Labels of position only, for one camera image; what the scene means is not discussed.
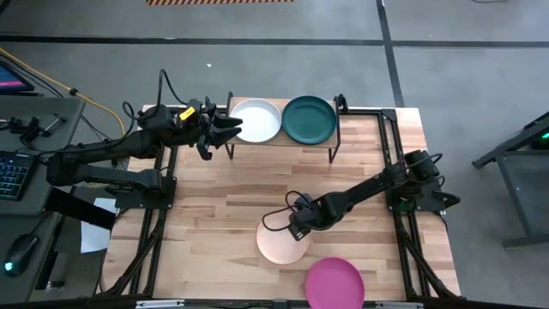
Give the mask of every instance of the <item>green bowl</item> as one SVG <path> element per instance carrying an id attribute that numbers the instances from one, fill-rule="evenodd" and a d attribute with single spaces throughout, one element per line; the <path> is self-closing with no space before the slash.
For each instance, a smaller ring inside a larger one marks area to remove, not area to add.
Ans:
<path id="1" fill-rule="evenodd" d="M 334 108 L 314 96 L 291 100 L 282 112 L 282 127 L 296 142 L 315 145 L 325 142 L 334 134 L 337 117 Z"/>

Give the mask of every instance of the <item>gray floor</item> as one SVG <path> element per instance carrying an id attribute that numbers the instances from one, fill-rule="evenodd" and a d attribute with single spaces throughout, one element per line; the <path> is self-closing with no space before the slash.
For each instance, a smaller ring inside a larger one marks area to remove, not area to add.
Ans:
<path id="1" fill-rule="evenodd" d="M 156 7 L 144 1 L 18 0 L 0 32 L 185 38 L 381 39 L 375 0 Z M 393 39 L 549 40 L 549 2 L 385 0 Z M 127 100 L 154 101 L 167 69 L 185 98 L 287 97 L 344 93 L 353 106 L 394 106 L 383 47 L 268 45 L 1 44 L 37 69 L 122 114 Z M 445 190 L 449 238 L 462 294 L 473 300 L 547 306 L 549 246 L 505 251 L 523 235 L 499 170 L 470 161 L 547 111 L 549 49 L 396 48 L 406 106 L 418 107 Z M 173 103 L 169 95 L 165 103 Z M 88 118 L 112 136 L 112 118 Z M 94 136 L 82 126 L 76 139 Z"/>

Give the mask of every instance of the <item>desk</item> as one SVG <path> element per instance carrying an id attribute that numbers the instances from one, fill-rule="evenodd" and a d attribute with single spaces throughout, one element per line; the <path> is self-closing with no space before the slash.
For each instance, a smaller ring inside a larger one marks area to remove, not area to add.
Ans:
<path id="1" fill-rule="evenodd" d="M 39 118 L 41 124 L 53 121 L 53 113 L 57 112 L 66 117 L 68 122 L 58 126 L 48 137 L 38 137 L 34 145 L 40 149 L 62 148 L 70 142 L 78 119 L 84 108 L 84 103 L 76 99 L 35 98 L 18 96 L 0 96 L 0 116 L 22 118 L 26 122 L 32 116 Z M 22 145 L 19 136 L 10 134 L 7 130 L 0 131 L 2 150 L 14 151 Z M 20 202 L 0 200 L 3 215 L 0 216 L 0 258 L 4 259 L 6 251 L 21 234 L 30 233 L 39 221 L 39 214 L 50 194 L 51 185 L 45 181 L 46 167 L 38 165 L 27 188 L 25 196 Z M 0 271 L 0 304 L 27 301 L 30 297 L 45 256 L 50 250 L 57 224 L 61 215 L 52 214 L 45 220 L 37 231 L 40 239 L 27 270 L 15 278 L 7 277 Z"/>
<path id="2" fill-rule="evenodd" d="M 425 148 L 418 109 L 396 113 L 404 151 Z M 223 148 L 214 151 L 211 161 L 202 161 L 194 148 L 180 148 L 178 189 L 166 221 L 154 297 L 304 300 L 307 270 L 321 258 L 337 256 L 359 269 L 366 300 L 404 300 L 395 226 L 383 194 L 356 205 L 328 232 L 313 232 L 307 253 L 294 264 L 272 264 L 257 249 L 262 215 L 285 207 L 286 192 L 317 197 L 383 170 L 377 121 L 369 116 L 342 115 L 341 147 L 332 165 L 324 151 L 239 145 L 232 161 Z M 153 163 L 132 159 L 129 169 L 140 171 Z M 132 209 L 114 227 L 103 269 L 106 286 L 134 257 L 142 216 L 142 210 Z M 427 213 L 418 213 L 417 220 L 426 260 L 459 294 L 444 224 Z M 419 291 L 414 263 L 410 268 Z M 146 279 L 147 260 L 143 271 Z"/>

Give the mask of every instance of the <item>computer screen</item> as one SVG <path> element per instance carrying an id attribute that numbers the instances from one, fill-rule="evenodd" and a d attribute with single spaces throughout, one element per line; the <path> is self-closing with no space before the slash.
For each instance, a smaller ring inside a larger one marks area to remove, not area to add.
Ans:
<path id="1" fill-rule="evenodd" d="M 23 79 L 6 63 L 0 62 L 0 93 L 14 93 L 19 91 L 32 91 L 31 83 Z"/>

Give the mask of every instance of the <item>keyboard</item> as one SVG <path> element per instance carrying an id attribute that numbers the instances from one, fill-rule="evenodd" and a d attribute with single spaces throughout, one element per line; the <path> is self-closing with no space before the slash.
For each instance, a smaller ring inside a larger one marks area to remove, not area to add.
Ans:
<path id="1" fill-rule="evenodd" d="M 21 200 L 37 164 L 35 155 L 0 151 L 0 199 Z"/>

